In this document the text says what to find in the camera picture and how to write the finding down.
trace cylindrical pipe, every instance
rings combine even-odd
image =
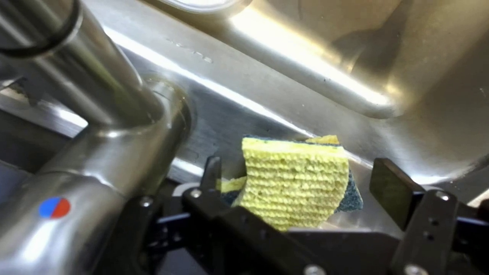
[[[147,91],[79,0],[41,3],[0,0],[9,7],[0,53],[89,126],[3,207],[0,273],[90,273],[125,198],[160,185],[185,140],[188,108],[171,85]],[[32,16],[38,29],[21,15],[35,4],[46,7]]]
[[[0,7],[9,6],[9,10],[21,12],[26,0],[3,0],[0,3]],[[49,0],[49,3],[66,4],[64,0]],[[69,9],[55,9],[55,4],[44,7],[52,7],[43,10],[44,13],[69,12]],[[30,47],[3,50],[3,58],[90,123],[125,126],[156,120],[162,114],[157,102],[150,93],[142,91],[137,73],[107,38],[96,20],[82,6],[78,6],[70,16],[59,18],[66,18],[66,24],[73,23],[72,30],[66,32],[63,39],[50,41],[56,44],[34,52],[34,44],[27,42]],[[32,29],[11,27],[14,21],[14,18],[0,20],[0,33],[9,33],[11,41],[18,41],[18,44],[21,44],[21,38],[27,41],[29,35],[32,41],[38,41],[37,32]]]

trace blue dot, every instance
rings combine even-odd
[[[59,197],[50,197],[50,198],[44,200],[44,201],[40,204],[38,215],[40,215],[40,217],[44,217],[44,218],[50,218],[52,214],[55,212],[59,200],[61,200]]]

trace black mount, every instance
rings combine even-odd
[[[179,210],[130,200],[95,273],[148,275],[166,252],[185,247],[212,275],[442,275],[489,273],[489,201],[478,209],[440,191],[423,191],[387,159],[374,162],[370,189],[405,230],[280,232],[244,207],[221,200],[220,157],[209,157],[200,186],[174,198]]]

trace red dot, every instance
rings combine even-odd
[[[61,198],[50,217],[61,218],[61,217],[67,215],[70,212],[70,209],[72,209],[70,201],[67,198]]]

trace stainless steel surface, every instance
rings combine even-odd
[[[232,13],[147,1],[371,117],[403,114],[440,90],[474,47],[487,45],[486,0],[261,0]],[[478,55],[457,78],[483,76],[477,67],[486,62]]]
[[[23,4],[9,0],[12,9]],[[27,78],[27,90],[43,88],[89,122],[0,207],[0,273],[89,273],[124,201],[156,192],[189,128],[183,93],[156,78],[140,84],[92,15],[75,6],[76,13],[64,21],[73,21],[70,29],[46,49],[0,49],[1,58]],[[52,6],[47,13],[58,12],[66,10]],[[4,33],[35,36],[29,27],[11,27],[14,20],[23,24],[23,16],[9,20],[0,21]],[[9,91],[3,94],[15,102]],[[79,123],[67,110],[47,110]],[[69,214],[46,217],[43,203],[49,198],[70,203]]]
[[[49,197],[67,198],[70,212],[41,217],[38,207]],[[89,273],[124,200],[96,178],[35,175],[1,210],[0,273]]]
[[[0,49],[35,50],[59,35],[76,12],[76,0],[0,1]]]
[[[34,56],[8,52],[4,59],[92,123],[137,125],[156,120],[160,116],[157,102],[144,91],[139,76],[111,41],[101,36],[99,24],[84,7],[72,16],[76,18],[73,29],[61,44]]]
[[[225,177],[243,175],[243,136],[332,133],[350,152],[365,198],[362,210],[338,212],[332,221],[399,235],[368,192],[374,157],[390,157],[423,185],[461,181],[457,192],[471,189],[474,181],[464,178],[487,163],[489,35],[481,0],[261,0],[231,12],[194,6],[192,13],[160,1],[84,3],[142,82],[163,78],[192,97],[192,131],[168,174],[177,181],[199,181],[214,152],[223,157]],[[403,32],[396,32],[402,21]],[[325,84],[315,73],[324,73]],[[20,100],[8,94],[0,107],[66,136],[82,128],[53,102],[24,108]],[[489,188],[483,178],[480,189]]]

